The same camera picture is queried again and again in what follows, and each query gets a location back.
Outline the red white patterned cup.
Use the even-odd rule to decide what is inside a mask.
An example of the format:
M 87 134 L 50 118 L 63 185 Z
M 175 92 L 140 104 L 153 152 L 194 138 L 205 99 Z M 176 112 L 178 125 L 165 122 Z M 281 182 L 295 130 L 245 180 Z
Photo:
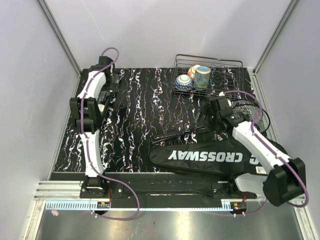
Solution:
M 195 78 L 196 69 L 200 67 L 199 64 L 196 64 L 194 66 L 191 66 L 187 72 L 187 75 L 193 80 Z

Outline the black badminton racket lower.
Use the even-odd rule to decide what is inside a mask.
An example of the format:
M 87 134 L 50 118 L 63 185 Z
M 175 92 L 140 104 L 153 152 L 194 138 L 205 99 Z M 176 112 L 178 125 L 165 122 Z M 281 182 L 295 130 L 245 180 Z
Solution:
M 258 112 L 258 114 L 245 114 L 241 111 L 236 112 L 233 109 L 232 109 L 232 112 L 234 114 L 237 114 L 237 113 L 244 114 L 246 117 L 248 117 L 249 121 L 251 121 L 251 122 L 253 122 L 256 119 L 256 117 L 258 117 L 258 114 L 259 114 L 259 112 Z M 262 108 L 261 115 L 258 117 L 256 122 L 254 123 L 254 126 L 261 134 L 265 135 L 267 130 L 269 129 L 270 125 L 271 125 L 270 116 L 268 115 L 267 111 Z M 170 133 L 164 133 L 164 134 L 160 134 L 160 135 L 154 135 L 151 139 L 151 143 L 153 145 L 155 145 L 160 142 L 169 141 L 169 140 L 172 140 L 174 138 L 178 138 L 178 137 L 186 135 L 186 134 L 194 134 L 197 131 L 203 131 L 203 133 L 209 132 L 209 130 L 205 129 L 203 126 L 197 126 L 195 128 L 188 129 L 188 130 L 182 130 L 182 131 L 177 131 L 177 132 L 170 132 Z M 222 127 L 219 127 L 219 131 L 216 133 L 220 133 L 222 131 L 223 131 Z

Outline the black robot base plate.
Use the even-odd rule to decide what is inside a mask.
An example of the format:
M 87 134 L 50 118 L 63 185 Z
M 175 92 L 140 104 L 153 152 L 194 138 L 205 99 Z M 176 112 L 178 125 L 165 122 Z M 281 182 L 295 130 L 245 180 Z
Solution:
M 80 198 L 99 202 L 99 209 L 221 208 L 223 201 L 255 200 L 254 193 L 230 189 L 227 178 L 200 174 L 112 173 L 109 178 L 80 182 Z

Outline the black badminton racket upper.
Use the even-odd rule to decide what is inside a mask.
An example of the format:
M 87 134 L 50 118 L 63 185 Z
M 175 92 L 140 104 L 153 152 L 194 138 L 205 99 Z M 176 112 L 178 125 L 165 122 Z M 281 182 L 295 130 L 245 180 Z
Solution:
M 232 101 L 231 107 L 236 112 L 243 112 L 245 114 L 258 114 L 260 110 L 259 105 L 256 102 L 246 99 Z

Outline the blue white patterned bowl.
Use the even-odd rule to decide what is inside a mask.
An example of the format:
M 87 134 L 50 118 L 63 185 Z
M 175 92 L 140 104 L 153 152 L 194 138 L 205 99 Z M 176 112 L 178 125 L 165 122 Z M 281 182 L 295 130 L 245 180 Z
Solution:
M 187 74 L 181 74 L 176 77 L 174 81 L 174 88 L 178 91 L 191 91 L 193 87 L 193 80 Z

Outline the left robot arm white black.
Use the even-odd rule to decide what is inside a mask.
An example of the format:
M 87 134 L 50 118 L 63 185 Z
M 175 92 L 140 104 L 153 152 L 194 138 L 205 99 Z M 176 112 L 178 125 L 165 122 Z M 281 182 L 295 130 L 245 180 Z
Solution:
M 103 198 L 108 191 L 100 154 L 100 129 L 107 115 L 112 97 L 119 90 L 119 75 L 108 56 L 100 56 L 98 64 L 84 70 L 85 85 L 70 99 L 71 120 L 80 135 L 84 149 L 85 177 L 81 198 Z

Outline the small pink object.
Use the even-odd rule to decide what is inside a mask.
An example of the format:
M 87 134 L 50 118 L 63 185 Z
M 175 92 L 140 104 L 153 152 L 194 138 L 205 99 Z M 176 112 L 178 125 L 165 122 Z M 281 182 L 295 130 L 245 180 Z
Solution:
M 59 212 L 57 210 L 52 210 L 51 213 L 55 217 L 57 217 L 59 215 Z

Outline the black shuttlecock tube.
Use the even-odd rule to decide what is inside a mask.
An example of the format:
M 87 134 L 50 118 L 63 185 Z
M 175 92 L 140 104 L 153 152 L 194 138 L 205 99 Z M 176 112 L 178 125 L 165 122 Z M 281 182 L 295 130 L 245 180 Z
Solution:
M 114 93 L 112 91 L 101 91 L 97 99 L 98 109 L 101 113 L 108 108 Z

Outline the light blue butterfly cup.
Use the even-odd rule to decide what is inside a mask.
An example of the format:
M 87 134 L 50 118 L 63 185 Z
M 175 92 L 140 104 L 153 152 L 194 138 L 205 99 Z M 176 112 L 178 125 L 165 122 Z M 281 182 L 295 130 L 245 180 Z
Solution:
M 193 86 L 198 91 L 207 89 L 210 82 L 211 69 L 206 66 L 199 66 L 195 70 Z

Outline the black badminton racket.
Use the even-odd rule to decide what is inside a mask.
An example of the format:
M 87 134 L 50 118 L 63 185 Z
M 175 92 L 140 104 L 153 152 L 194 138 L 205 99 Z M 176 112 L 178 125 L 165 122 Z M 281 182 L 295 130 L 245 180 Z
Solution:
M 260 110 L 259 105 L 256 102 L 246 99 L 232 101 L 231 107 L 236 112 L 243 112 L 245 114 L 258 114 Z
M 258 112 L 258 114 L 245 114 L 241 111 L 236 112 L 233 109 L 232 109 L 232 112 L 234 114 L 237 114 L 237 113 L 244 114 L 246 117 L 248 117 L 249 121 L 251 121 L 251 122 L 253 122 L 256 119 L 256 117 L 258 117 L 258 114 L 259 114 L 259 112 Z M 270 116 L 268 115 L 267 111 L 262 108 L 261 115 L 258 117 L 256 122 L 254 123 L 254 126 L 261 134 L 265 135 L 267 130 L 269 129 L 270 125 L 271 125 Z M 197 131 L 203 131 L 203 133 L 209 132 L 209 130 L 205 129 L 203 126 L 197 126 L 195 128 L 188 129 L 188 130 L 182 130 L 182 131 L 177 131 L 177 132 L 170 132 L 170 133 L 164 133 L 164 134 L 160 134 L 160 135 L 154 135 L 151 139 L 151 143 L 153 145 L 155 145 L 160 142 L 169 141 L 169 140 L 172 140 L 174 138 L 178 138 L 178 137 L 186 135 L 186 134 L 194 134 Z M 219 127 L 219 131 L 216 133 L 220 133 L 222 131 L 223 131 L 222 127 Z

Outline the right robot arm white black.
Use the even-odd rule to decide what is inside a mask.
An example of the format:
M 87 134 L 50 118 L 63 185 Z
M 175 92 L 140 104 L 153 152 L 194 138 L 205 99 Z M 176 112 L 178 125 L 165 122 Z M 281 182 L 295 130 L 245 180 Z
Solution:
M 300 158 L 290 158 L 270 143 L 254 126 L 254 121 L 242 111 L 235 112 L 230 100 L 219 96 L 204 102 L 197 117 L 204 118 L 207 129 L 226 131 L 240 142 L 264 168 L 265 175 L 242 173 L 231 178 L 228 195 L 239 198 L 244 192 L 263 195 L 275 207 L 305 195 L 304 207 L 309 202 L 306 186 L 306 166 Z

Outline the black Crossway racket bag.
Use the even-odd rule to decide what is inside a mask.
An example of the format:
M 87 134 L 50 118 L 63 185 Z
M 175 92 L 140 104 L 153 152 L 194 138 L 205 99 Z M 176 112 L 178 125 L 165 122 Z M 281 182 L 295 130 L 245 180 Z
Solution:
M 168 172 L 219 176 L 265 175 L 259 160 L 235 139 L 155 147 L 150 162 Z

